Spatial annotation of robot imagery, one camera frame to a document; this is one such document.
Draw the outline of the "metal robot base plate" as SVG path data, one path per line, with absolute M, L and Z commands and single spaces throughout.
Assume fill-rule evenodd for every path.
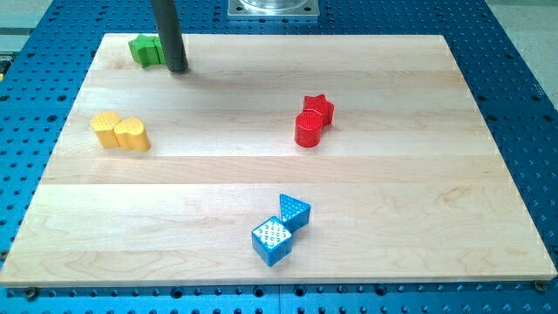
M 229 17 L 318 17 L 319 15 L 318 0 L 228 0 Z

